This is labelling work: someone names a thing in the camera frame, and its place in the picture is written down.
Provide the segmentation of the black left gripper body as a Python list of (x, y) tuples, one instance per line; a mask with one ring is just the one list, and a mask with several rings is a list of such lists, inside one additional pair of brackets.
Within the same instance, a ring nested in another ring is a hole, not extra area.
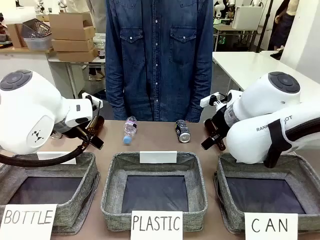
[(79, 138), (81, 140), (87, 140), (87, 133), (81, 128), (84, 123), (87, 123), (87, 119), (76, 119), (75, 126), (71, 127), (68, 126), (66, 120), (63, 119), (54, 124), (53, 131), (69, 139)]

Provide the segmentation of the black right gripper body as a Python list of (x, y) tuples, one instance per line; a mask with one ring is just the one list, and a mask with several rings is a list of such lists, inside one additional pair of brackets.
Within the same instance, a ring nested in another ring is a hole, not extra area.
[(219, 110), (216, 110), (215, 115), (212, 117), (211, 121), (216, 128), (216, 133), (221, 137), (225, 138), (230, 129), (225, 120), (225, 111), (227, 107), (223, 106)]

